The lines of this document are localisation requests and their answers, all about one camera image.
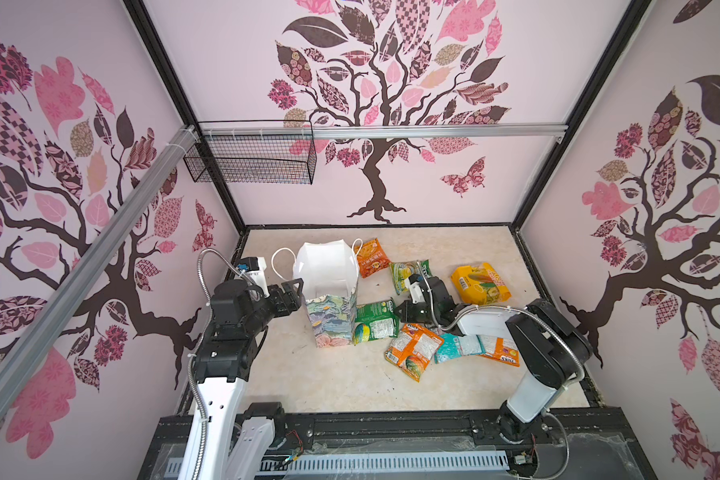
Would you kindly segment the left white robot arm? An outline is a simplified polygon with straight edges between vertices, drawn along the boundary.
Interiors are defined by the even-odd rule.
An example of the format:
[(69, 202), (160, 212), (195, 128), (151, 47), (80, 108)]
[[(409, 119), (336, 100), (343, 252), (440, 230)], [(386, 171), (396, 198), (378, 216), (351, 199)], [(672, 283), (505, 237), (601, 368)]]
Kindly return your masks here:
[(211, 321), (190, 360), (188, 380), (196, 409), (179, 477), (252, 479), (265, 453), (285, 437), (278, 402), (249, 407), (235, 427), (239, 407), (271, 320), (301, 308), (303, 280), (262, 289), (244, 279), (218, 285), (210, 298)]

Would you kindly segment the patterned paper bag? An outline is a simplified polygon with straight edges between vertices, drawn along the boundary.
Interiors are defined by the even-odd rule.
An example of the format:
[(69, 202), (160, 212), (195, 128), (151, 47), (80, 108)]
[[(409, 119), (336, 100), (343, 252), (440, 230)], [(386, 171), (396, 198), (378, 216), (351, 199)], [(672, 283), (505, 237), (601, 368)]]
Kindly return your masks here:
[(282, 247), (272, 254), (287, 252), (293, 258), (292, 273), (279, 274), (282, 280), (300, 279), (300, 298), (319, 348), (343, 347), (353, 343), (357, 316), (359, 264), (353, 247), (344, 240), (304, 243), (298, 251)]

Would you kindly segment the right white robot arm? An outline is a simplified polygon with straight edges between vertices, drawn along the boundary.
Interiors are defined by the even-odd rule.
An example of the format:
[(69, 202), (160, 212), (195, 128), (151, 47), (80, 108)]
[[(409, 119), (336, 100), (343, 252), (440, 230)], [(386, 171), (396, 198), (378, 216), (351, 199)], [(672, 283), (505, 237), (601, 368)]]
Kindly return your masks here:
[(410, 378), (419, 380), (430, 363), (465, 357), (525, 367), (499, 408), (498, 431), (505, 442), (530, 438), (557, 398), (584, 378), (593, 349), (552, 303), (457, 304), (437, 277), (414, 274), (404, 284), (410, 297), (395, 310), (402, 326), (385, 357)]

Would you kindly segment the dark green snack bag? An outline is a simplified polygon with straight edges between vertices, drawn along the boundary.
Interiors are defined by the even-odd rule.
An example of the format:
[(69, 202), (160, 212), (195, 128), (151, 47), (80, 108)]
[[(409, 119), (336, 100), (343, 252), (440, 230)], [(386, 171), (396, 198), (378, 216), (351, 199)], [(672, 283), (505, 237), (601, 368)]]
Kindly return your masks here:
[(353, 344), (396, 338), (400, 321), (392, 299), (359, 305), (353, 326)]

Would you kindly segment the orange white snack bag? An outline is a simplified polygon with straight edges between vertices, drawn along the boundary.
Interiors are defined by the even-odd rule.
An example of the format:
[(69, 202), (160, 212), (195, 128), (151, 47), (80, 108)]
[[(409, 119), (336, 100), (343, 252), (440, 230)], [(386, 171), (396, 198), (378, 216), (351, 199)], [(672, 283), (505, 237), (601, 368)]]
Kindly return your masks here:
[(384, 352), (384, 358), (419, 382), (444, 339), (420, 324), (406, 323)]

